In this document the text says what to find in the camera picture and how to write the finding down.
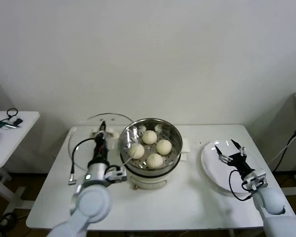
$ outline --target white table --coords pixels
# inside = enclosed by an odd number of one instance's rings
[[[21,195],[25,187],[19,187],[13,193],[4,186],[4,182],[11,180],[11,176],[2,167],[38,120],[39,112],[19,111],[17,116],[23,120],[19,128],[9,130],[0,128],[0,176],[2,176],[0,181],[0,196],[9,201],[5,213],[12,212],[16,208],[31,209],[34,203],[33,201],[21,200]],[[0,111],[0,120],[5,118],[7,118],[6,111]]]
[[[74,128],[70,130],[27,218],[28,227],[51,229],[70,217],[74,187],[67,185],[71,166],[67,144],[73,134],[72,150],[77,142],[89,137],[92,128],[79,126],[74,133]],[[267,174],[269,186],[281,192],[245,127],[180,125],[177,128],[182,137],[189,140],[190,153],[187,161],[180,161],[168,184],[150,191],[133,190],[128,182],[111,185],[111,212],[102,222],[90,225],[89,230],[207,230],[263,226],[252,199],[240,202],[231,193],[221,190],[209,180],[200,163],[201,148],[207,142],[235,139],[256,157],[257,164]],[[93,141],[81,145],[75,161],[86,167],[93,149]],[[109,161],[120,164],[116,151],[109,152]],[[76,173],[82,176],[85,172],[76,168]]]

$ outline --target power cord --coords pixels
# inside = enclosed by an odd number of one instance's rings
[[[280,159],[280,161],[279,161],[279,163],[277,164],[277,166],[276,166],[276,168],[273,170],[273,172],[274,171],[276,171],[276,169],[278,168],[278,166],[281,164],[281,162],[282,162],[282,160],[283,160],[283,157],[284,157],[284,154],[285,154],[285,152],[286,152],[286,150],[287,150],[287,148],[291,145],[291,143],[293,143],[293,141],[296,139],[296,130],[294,131],[294,134],[293,134],[293,136],[290,138],[290,140],[289,140],[289,142],[287,143],[287,145],[286,145],[286,147],[284,147],[273,159],[271,159],[267,164],[269,165],[269,164],[271,164],[281,153],[282,153],[282,151],[284,151],[283,152],[283,154],[282,154],[282,157],[281,157],[281,159]]]
[[[72,152],[71,152],[71,149],[70,149],[70,144],[71,144],[71,140],[72,140],[72,137],[74,136],[74,132],[76,131],[76,128],[74,128],[71,132],[71,134],[69,135],[69,139],[68,139],[68,144],[67,144],[67,151],[68,151],[68,155],[69,155],[69,158],[70,160],[72,160]],[[76,162],[74,162],[74,165],[77,166],[79,169],[83,170],[83,171],[87,171],[87,169],[81,167],[79,164],[77,164]]]
[[[29,215],[27,213],[26,215],[17,217],[14,213],[6,213],[0,218],[0,235],[3,237],[6,237],[5,233],[9,232],[13,229],[13,227],[16,225],[18,220],[21,220],[23,218],[26,218]],[[22,235],[21,237],[25,237],[30,233],[31,229]]]
[[[74,174],[74,154],[75,154],[76,150],[78,149],[78,147],[79,147],[82,143],[85,143],[85,142],[90,141],[90,140],[95,140],[95,138],[87,138],[87,139],[84,139],[83,141],[79,142],[79,143],[74,147],[73,153],[72,153],[72,155],[71,155],[71,161],[72,161],[72,164],[71,164],[71,171],[70,171],[70,174]]]
[[[233,172],[239,172],[238,170],[233,170],[233,171],[231,171],[230,172],[230,174],[229,174],[229,188],[230,188],[230,191],[231,191],[231,193],[233,194],[233,196],[236,198],[236,199],[238,199],[239,201],[246,201],[246,200],[249,200],[250,198],[252,198],[252,195],[249,195],[249,196],[247,196],[246,198],[244,198],[244,199],[240,199],[239,197],[237,197],[237,195],[235,194],[235,192],[233,191],[233,189],[232,189],[232,187],[231,187],[231,175],[233,174]]]
[[[282,160],[283,160],[283,158],[284,158],[284,155],[285,155],[285,153],[286,153],[286,151],[287,151],[287,149],[288,149],[288,145],[291,143],[291,141],[294,139],[294,137],[295,137],[295,135],[293,135],[293,136],[288,140],[288,142],[287,142],[287,144],[286,144],[286,148],[285,148],[285,150],[284,150],[283,153],[282,153],[281,159],[280,159],[280,161],[278,162],[278,164],[277,164],[277,166],[275,167],[275,169],[273,170],[273,172],[275,172],[275,171],[277,170],[277,168],[280,166],[280,164],[282,163]]]
[[[6,115],[8,115],[8,117],[5,118],[5,119],[2,119],[2,120],[0,120],[0,121],[2,122],[2,121],[5,121],[5,120],[9,120],[9,119],[11,119],[11,118],[17,116],[18,113],[19,113],[19,111],[17,110],[17,108],[11,108],[11,109],[8,109],[8,110],[6,111]]]
[[[286,179],[284,179],[281,183],[279,183],[279,186],[282,186],[287,180],[293,178],[292,175],[290,175],[289,177],[287,177]]]

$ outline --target wire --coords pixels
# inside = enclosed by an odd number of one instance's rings
[[[282,186],[287,180],[293,178],[292,175],[290,175],[289,177],[287,177],[286,179],[284,179],[281,183],[279,183],[279,186]]]
[[[273,170],[273,172],[275,172],[276,170],[277,170],[277,168],[280,166],[280,164],[282,163],[282,160],[283,160],[283,158],[284,158],[284,155],[285,155],[285,153],[286,153],[286,151],[287,151],[287,149],[288,149],[288,145],[290,144],[290,142],[292,141],[292,139],[295,137],[295,135],[293,135],[289,140],[288,140],[288,142],[287,142],[287,144],[286,144],[286,148],[285,148],[285,150],[284,150],[284,152],[282,153],[282,157],[281,157],[281,159],[280,159],[280,161],[278,162],[278,164],[277,164],[277,166],[275,167],[275,169]]]
[[[18,219],[18,220],[21,220],[21,219],[26,218],[26,217],[28,217],[28,216],[29,216],[29,213],[27,213],[27,214],[25,214],[25,215],[23,215],[23,216],[19,216],[17,219]]]
[[[116,165],[116,164],[112,164],[112,165],[108,166],[108,167],[105,169],[105,171],[104,171],[104,175],[106,175],[106,173],[108,172],[108,170],[111,169],[111,168],[113,168],[113,167],[115,167],[117,170],[120,170],[120,167],[119,167],[118,165]]]
[[[236,170],[236,169],[234,169],[233,171],[231,171],[230,172],[230,174],[229,174],[229,187],[230,187],[230,191],[231,191],[231,193],[234,195],[234,197],[236,198],[236,199],[238,199],[239,201],[246,201],[246,200],[249,200],[250,198],[252,198],[252,196],[251,195],[249,195],[249,196],[247,196],[246,198],[244,198],[244,199],[240,199],[239,197],[237,197],[236,196],[236,194],[234,193],[234,191],[233,191],[233,189],[232,189],[232,187],[231,187],[231,175],[232,175],[232,173],[233,172],[239,172],[238,170]]]
[[[180,234],[179,237],[182,237],[182,236],[185,235],[187,232],[189,232],[189,231],[185,231],[184,233]]]
[[[291,143],[296,139],[296,136],[291,140],[291,142],[286,146],[284,147],[273,159],[271,159],[267,164],[271,164],[281,153],[283,150],[285,150],[287,147],[289,147],[291,145]]]
[[[9,112],[12,111],[12,110],[15,111],[15,114],[13,114],[13,115],[9,114]],[[8,110],[6,111],[6,115],[8,115],[8,117],[5,118],[5,119],[0,120],[0,122],[5,121],[5,120],[9,120],[9,119],[11,119],[12,117],[16,116],[18,113],[19,113],[19,111],[17,110],[17,108],[11,108],[11,109],[8,109]]]
[[[168,237],[168,236],[170,236],[171,234],[172,234],[173,232],[170,232],[170,233],[168,233],[165,237]]]
[[[32,229],[30,229],[29,231],[27,231],[24,235],[22,235],[21,237],[25,237],[27,236],[30,232],[32,231]]]
[[[76,150],[78,149],[78,147],[79,147],[82,143],[87,142],[87,141],[90,141],[90,140],[95,140],[95,138],[87,138],[87,139],[84,139],[83,141],[79,142],[79,143],[74,147],[74,150],[73,150],[73,153],[72,153],[72,156],[71,156],[72,165],[71,165],[71,172],[70,172],[70,174],[74,174],[74,153],[76,152]]]
[[[245,191],[247,191],[247,192],[251,192],[251,191],[253,191],[253,189],[246,189],[245,187],[243,187],[244,185],[245,185],[245,183],[243,182],[243,183],[241,184],[241,187],[242,187],[243,190],[245,190]]]

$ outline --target stainless steel pot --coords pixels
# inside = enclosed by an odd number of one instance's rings
[[[147,157],[156,151],[156,143],[147,145],[142,142],[142,135],[146,130],[153,130],[157,134],[157,142],[167,139],[172,143],[169,155],[163,156],[163,166],[159,169],[147,167]],[[133,143],[141,143],[145,154],[141,159],[131,159],[129,149]],[[182,150],[182,137],[179,131],[169,122],[158,118],[145,118],[127,126],[119,138],[119,151],[125,167],[133,174],[144,178],[157,178],[171,172],[179,163]]]

